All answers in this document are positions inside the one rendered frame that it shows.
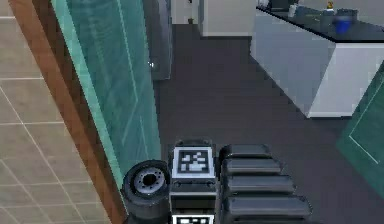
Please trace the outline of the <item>teal room door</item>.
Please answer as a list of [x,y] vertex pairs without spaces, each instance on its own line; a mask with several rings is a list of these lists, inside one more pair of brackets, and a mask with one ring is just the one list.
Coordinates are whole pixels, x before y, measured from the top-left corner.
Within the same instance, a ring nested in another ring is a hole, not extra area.
[[142,0],[51,0],[118,185],[160,157]]
[[384,199],[384,61],[336,146],[370,187]]

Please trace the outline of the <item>grey fridge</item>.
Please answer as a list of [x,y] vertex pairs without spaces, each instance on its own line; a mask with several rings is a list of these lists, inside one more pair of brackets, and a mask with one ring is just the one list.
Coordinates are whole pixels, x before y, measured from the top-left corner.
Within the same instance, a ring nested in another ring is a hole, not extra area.
[[173,62],[170,0],[142,0],[152,79],[167,80]]

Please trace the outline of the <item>blue bowl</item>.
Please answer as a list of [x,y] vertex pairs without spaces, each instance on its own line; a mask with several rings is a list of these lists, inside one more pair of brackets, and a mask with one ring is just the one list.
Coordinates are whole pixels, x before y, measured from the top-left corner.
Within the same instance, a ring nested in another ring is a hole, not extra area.
[[352,20],[349,17],[336,17],[334,20],[335,32],[342,34],[348,31],[352,25]]

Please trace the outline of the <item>white black-topped kitchen counter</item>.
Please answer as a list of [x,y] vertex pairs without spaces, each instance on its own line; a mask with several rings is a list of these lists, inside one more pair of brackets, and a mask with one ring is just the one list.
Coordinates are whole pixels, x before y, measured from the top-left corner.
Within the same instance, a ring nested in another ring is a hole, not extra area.
[[349,117],[384,62],[384,27],[301,6],[296,15],[255,10],[251,56],[308,118]]

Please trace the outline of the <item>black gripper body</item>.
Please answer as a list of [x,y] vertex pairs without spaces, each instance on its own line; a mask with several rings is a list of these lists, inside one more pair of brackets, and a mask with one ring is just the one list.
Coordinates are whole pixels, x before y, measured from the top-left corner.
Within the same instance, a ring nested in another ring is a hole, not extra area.
[[170,174],[162,160],[134,165],[124,176],[121,193],[128,210],[123,224],[167,224]]

